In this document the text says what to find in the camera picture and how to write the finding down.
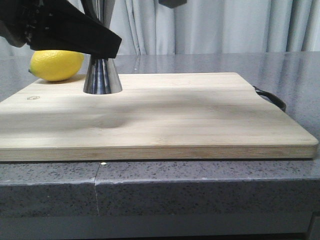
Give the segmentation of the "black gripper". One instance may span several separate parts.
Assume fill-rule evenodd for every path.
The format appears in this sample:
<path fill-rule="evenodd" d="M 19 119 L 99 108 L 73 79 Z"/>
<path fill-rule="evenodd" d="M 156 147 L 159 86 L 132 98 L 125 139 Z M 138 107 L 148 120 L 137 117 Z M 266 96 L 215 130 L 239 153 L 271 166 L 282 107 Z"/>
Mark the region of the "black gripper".
<path fill-rule="evenodd" d="M 122 39 L 99 19 L 104 0 L 81 1 L 83 11 L 67 0 L 2 0 L 0 36 L 14 47 L 67 50 L 115 58 Z"/>

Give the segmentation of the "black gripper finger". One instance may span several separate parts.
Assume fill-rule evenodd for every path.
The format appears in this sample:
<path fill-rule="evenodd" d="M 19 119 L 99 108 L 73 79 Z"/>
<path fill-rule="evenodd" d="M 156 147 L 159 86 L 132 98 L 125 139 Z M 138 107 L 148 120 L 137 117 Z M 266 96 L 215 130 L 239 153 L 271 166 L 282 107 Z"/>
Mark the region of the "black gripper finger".
<path fill-rule="evenodd" d="M 162 6 L 173 9 L 186 4 L 187 0 L 158 0 L 158 3 Z"/>

